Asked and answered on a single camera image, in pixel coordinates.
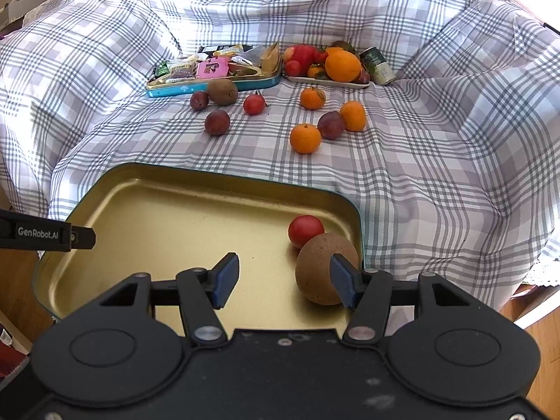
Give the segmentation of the silver foil snack packet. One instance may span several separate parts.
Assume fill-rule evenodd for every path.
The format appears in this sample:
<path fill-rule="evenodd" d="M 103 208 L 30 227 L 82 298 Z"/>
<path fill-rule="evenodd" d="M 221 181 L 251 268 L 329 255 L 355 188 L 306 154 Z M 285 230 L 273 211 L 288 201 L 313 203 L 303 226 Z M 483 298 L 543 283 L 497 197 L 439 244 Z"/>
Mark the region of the silver foil snack packet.
<path fill-rule="evenodd" d="M 250 48 L 247 51 L 240 52 L 232 57 L 232 61 L 236 64 L 248 65 L 249 67 L 260 67 L 262 56 L 267 48 L 261 45 Z"/>

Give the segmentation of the large orange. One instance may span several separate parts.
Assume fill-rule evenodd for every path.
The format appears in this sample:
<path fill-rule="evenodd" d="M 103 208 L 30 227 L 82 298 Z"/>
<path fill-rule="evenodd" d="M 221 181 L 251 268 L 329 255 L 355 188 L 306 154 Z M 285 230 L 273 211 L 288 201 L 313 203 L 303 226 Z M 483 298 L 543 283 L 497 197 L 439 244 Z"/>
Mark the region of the large orange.
<path fill-rule="evenodd" d="M 328 56 L 324 70 L 333 81 L 351 83 L 359 76 L 362 65 L 356 55 L 344 50 Z"/>

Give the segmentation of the purple plum right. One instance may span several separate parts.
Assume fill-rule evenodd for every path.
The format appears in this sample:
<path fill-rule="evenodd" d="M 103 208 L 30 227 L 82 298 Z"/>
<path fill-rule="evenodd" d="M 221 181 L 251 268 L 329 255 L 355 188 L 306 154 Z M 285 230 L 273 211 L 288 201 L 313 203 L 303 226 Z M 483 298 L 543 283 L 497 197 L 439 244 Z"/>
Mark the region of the purple plum right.
<path fill-rule="evenodd" d="M 344 120 L 339 112 L 324 113 L 318 120 L 317 128 L 323 139 L 338 139 L 345 130 Z"/>

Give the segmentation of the small red tomato on plate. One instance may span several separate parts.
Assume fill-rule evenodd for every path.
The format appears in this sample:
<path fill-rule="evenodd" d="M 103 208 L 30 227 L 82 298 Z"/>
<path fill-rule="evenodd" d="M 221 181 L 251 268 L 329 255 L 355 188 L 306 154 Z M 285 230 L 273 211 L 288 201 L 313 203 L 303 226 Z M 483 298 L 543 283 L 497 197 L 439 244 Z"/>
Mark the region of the small red tomato on plate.
<path fill-rule="evenodd" d="M 289 60 L 284 64 L 284 71 L 288 77 L 299 77 L 302 73 L 302 67 L 297 60 Z"/>

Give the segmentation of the kiwi behind plate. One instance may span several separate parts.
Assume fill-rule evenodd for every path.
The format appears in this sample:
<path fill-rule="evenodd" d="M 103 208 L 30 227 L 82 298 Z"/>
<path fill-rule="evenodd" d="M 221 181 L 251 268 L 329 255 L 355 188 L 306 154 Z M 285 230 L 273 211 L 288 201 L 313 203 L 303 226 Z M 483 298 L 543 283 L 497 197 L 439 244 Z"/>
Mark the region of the kiwi behind plate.
<path fill-rule="evenodd" d="M 341 48 L 352 54 L 356 53 L 354 46 L 351 43 L 348 43 L 347 41 L 335 41 L 331 44 L 331 48 Z"/>

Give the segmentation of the plum on plate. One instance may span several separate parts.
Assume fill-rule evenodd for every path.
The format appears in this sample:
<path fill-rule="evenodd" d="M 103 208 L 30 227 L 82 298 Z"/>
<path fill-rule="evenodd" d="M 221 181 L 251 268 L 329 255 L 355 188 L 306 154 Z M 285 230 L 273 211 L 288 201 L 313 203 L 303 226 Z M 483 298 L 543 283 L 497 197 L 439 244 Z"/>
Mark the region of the plum on plate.
<path fill-rule="evenodd" d="M 362 69 L 359 76 L 353 81 L 354 84 L 369 84 L 370 75 L 367 70 Z"/>

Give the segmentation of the mandarin with leaf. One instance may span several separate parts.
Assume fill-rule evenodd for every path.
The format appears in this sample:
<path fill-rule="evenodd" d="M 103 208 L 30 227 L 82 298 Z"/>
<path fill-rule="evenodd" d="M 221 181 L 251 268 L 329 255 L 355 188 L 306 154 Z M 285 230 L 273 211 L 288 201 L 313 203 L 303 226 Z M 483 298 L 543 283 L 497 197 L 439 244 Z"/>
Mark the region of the mandarin with leaf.
<path fill-rule="evenodd" d="M 326 104 L 326 94 L 316 87 L 305 88 L 300 94 L 300 104 L 308 110 L 319 110 Z"/>

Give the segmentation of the small mandarin on plate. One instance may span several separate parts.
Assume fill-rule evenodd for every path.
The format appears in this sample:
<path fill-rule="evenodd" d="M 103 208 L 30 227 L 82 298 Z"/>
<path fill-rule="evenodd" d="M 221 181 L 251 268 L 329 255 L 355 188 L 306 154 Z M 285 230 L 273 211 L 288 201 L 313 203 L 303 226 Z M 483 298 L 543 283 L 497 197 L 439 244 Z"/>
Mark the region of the small mandarin on plate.
<path fill-rule="evenodd" d="M 307 73 L 307 77 L 315 80 L 322 80 L 327 77 L 324 67 L 321 64 L 312 64 Z"/>

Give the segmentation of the brown kiwi on cloth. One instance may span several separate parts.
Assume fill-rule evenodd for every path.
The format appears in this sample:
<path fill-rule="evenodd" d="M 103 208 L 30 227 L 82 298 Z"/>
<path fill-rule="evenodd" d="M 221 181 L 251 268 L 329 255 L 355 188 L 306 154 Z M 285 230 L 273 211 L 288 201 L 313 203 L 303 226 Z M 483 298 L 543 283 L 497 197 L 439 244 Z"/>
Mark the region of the brown kiwi on cloth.
<path fill-rule="evenodd" d="M 206 92 L 210 100 L 220 106 L 233 104 L 238 98 L 238 89 L 230 79 L 210 80 Z"/>

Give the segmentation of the gold metal tray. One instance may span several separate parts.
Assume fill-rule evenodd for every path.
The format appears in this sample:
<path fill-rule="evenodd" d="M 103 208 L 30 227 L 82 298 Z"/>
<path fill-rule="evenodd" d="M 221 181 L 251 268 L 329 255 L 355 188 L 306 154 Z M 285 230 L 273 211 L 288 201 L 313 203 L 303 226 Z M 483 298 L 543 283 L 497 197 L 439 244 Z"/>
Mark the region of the gold metal tray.
<path fill-rule="evenodd" d="M 53 317 L 63 319 L 134 273 L 172 280 L 189 268 L 210 268 L 233 252 L 240 261 L 239 280 L 217 313 L 227 333 L 343 331 L 348 324 L 344 308 L 316 305 L 297 288 L 297 252 L 288 225 L 304 214 L 361 246 L 360 214 L 334 192 L 125 164 L 104 174 L 69 215 L 70 223 L 95 231 L 95 246 L 44 253 L 33 291 Z"/>

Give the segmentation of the red cherry tomato with stem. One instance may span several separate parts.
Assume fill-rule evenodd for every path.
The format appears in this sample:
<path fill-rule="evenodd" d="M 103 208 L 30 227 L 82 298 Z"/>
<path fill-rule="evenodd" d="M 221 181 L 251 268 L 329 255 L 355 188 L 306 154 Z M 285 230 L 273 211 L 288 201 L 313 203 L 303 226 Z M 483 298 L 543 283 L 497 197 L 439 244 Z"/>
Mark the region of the red cherry tomato with stem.
<path fill-rule="evenodd" d="M 268 103 L 260 92 L 252 93 L 247 96 L 243 103 L 243 109 L 249 116 L 262 114 L 268 107 Z"/>

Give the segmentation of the brown kiwi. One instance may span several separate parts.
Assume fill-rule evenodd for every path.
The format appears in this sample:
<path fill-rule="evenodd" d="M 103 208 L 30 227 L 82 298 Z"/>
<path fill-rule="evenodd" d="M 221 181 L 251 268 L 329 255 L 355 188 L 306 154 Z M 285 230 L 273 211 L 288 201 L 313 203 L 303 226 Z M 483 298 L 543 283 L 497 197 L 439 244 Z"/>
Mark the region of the brown kiwi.
<path fill-rule="evenodd" d="M 333 306 L 341 301 L 330 280 L 330 258 L 342 254 L 357 268 L 360 256 L 352 243 L 335 233 L 323 233 L 311 238 L 300 249 L 295 281 L 299 291 L 309 301 L 318 305 Z"/>
<path fill-rule="evenodd" d="M 233 104 L 238 98 L 238 89 L 230 79 L 210 80 L 206 92 L 210 100 L 220 106 Z"/>

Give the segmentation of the oval orange mandarin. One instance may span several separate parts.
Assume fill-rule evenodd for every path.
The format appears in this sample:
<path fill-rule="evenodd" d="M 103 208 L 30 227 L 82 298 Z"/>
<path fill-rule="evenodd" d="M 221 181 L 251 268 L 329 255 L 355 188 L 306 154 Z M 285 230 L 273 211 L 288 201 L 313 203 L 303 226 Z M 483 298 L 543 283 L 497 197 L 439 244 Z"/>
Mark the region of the oval orange mandarin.
<path fill-rule="evenodd" d="M 340 115 L 344 121 L 344 127 L 350 132 L 360 132 L 366 126 L 366 113 L 361 103 L 350 100 L 340 109 Z"/>

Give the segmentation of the pink snack packet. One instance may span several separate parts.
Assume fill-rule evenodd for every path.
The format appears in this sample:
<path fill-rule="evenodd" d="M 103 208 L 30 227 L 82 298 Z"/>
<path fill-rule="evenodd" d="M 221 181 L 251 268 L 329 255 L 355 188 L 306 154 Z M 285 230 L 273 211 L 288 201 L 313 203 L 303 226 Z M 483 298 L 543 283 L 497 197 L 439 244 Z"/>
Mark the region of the pink snack packet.
<path fill-rule="evenodd" d="M 229 75 L 229 58 L 212 57 L 197 65 L 196 78 L 207 81 L 226 78 Z"/>

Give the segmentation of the green drink can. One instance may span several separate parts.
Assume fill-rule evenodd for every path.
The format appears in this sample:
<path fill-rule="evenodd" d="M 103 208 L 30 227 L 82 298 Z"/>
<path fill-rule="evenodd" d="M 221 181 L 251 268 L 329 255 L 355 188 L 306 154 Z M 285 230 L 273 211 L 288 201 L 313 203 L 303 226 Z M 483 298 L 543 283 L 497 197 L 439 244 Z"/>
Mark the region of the green drink can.
<path fill-rule="evenodd" d="M 387 85 L 397 79 L 384 55 L 377 48 L 371 47 L 364 50 L 360 54 L 360 59 L 375 84 Z"/>

